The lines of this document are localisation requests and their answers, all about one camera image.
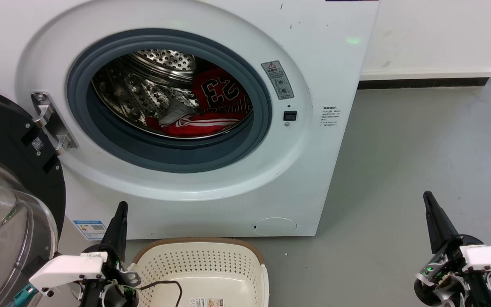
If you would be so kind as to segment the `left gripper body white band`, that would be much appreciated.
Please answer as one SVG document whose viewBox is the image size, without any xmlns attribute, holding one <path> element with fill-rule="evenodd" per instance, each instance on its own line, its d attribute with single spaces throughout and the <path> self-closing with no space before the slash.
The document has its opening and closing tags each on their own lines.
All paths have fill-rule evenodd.
<svg viewBox="0 0 491 307">
<path fill-rule="evenodd" d="M 101 251 L 99 243 L 78 256 L 53 257 L 31 276 L 29 283 L 47 297 L 53 288 L 76 284 L 81 307 L 136 307 L 140 276 L 125 270 L 123 264 Z"/>
</svg>

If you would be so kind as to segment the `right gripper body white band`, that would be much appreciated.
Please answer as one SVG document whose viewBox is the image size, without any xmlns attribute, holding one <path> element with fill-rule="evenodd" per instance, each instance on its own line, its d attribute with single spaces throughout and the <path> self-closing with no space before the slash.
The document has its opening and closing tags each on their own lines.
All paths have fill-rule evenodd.
<svg viewBox="0 0 491 307">
<path fill-rule="evenodd" d="M 491 307 L 490 279 L 491 246 L 458 235 L 416 274 L 414 292 L 431 307 Z"/>
</svg>

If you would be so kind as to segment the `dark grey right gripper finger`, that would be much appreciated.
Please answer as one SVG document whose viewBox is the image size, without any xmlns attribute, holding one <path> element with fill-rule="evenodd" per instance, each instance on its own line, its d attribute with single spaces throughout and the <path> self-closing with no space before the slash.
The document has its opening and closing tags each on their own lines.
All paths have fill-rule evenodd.
<svg viewBox="0 0 491 307">
<path fill-rule="evenodd" d="M 431 252 L 435 254 L 459 234 L 431 191 L 424 192 L 424 204 Z"/>
</svg>

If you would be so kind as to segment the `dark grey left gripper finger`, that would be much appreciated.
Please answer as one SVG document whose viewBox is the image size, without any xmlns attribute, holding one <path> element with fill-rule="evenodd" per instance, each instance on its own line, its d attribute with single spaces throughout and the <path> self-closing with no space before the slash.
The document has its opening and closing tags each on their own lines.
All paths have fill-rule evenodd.
<svg viewBox="0 0 491 307">
<path fill-rule="evenodd" d="M 128 203 L 119 202 L 101 242 L 101 251 L 107 252 L 112 260 L 125 260 L 125 247 L 128 231 Z"/>
</svg>

